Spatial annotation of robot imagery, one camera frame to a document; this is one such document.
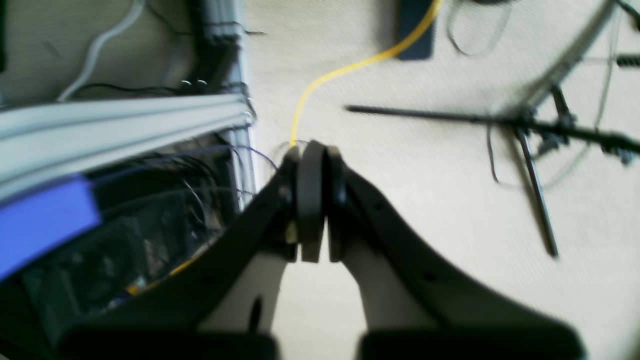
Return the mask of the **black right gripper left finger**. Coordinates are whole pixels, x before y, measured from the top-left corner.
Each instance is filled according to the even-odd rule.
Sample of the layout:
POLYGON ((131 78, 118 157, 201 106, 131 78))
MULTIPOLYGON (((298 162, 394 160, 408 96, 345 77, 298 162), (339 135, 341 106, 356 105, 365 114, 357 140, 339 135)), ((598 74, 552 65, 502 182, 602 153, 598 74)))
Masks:
POLYGON ((213 246, 185 268, 62 337, 65 360, 279 360, 270 334, 281 280, 296 257, 300 150, 213 246))

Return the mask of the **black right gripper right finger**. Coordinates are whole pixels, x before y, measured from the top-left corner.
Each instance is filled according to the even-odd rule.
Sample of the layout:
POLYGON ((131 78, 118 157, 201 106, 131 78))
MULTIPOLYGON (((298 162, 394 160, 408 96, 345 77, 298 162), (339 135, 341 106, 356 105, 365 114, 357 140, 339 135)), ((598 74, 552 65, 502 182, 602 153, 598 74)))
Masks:
POLYGON ((585 360, 576 331, 509 299, 429 246, 385 196, 326 149, 329 251, 359 287, 359 360, 585 360))

